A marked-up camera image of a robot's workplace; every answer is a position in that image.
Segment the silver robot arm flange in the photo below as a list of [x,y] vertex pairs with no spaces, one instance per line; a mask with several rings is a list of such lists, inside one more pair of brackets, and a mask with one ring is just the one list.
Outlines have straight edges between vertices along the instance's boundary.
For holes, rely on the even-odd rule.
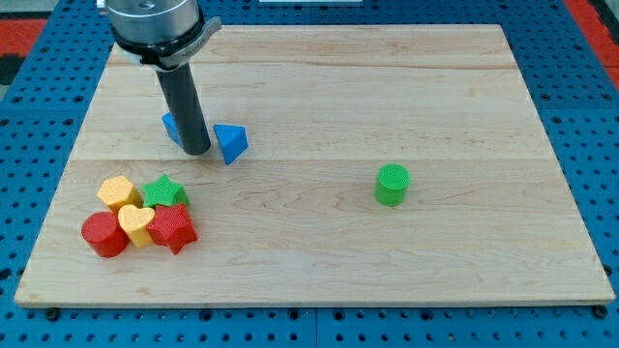
[[221,19],[206,16],[196,0],[97,0],[95,5],[130,60],[161,73],[187,65],[221,30]]

